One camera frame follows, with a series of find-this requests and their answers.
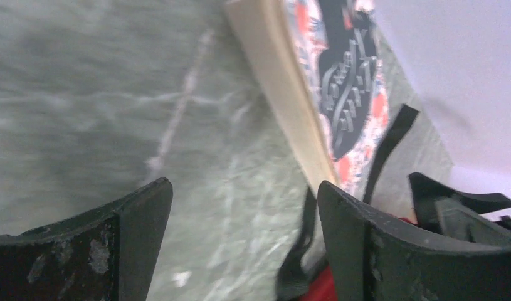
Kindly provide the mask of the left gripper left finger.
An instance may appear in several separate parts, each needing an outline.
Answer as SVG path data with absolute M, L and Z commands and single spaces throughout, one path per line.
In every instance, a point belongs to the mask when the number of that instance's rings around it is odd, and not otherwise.
M 0 300 L 145 300 L 172 197 L 162 177 L 60 222 L 0 235 Z

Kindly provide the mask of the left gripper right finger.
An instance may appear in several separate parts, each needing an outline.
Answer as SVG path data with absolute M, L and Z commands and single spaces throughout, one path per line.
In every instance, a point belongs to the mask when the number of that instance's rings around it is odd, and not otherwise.
M 511 247 L 423 230 L 327 181 L 318 204 L 339 300 L 511 300 Z

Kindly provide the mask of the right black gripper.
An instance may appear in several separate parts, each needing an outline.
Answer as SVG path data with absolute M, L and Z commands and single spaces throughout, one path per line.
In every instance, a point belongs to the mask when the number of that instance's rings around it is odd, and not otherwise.
M 499 221 L 483 217 L 511 208 L 510 198 L 501 193 L 464 193 L 418 172 L 409 175 L 409 183 L 422 229 L 471 243 L 511 245 L 511 217 Z

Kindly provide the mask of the red backpack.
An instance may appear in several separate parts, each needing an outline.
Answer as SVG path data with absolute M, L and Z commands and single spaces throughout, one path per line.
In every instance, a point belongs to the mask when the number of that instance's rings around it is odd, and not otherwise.
M 388 157 L 413 126 L 419 111 L 402 105 L 372 158 L 366 179 L 363 200 L 371 203 L 377 181 Z M 303 203 L 301 227 L 296 241 L 289 249 L 277 271 L 275 296 L 277 300 L 334 300 L 329 292 L 330 270 L 322 238 L 317 238 L 317 188 L 307 186 Z

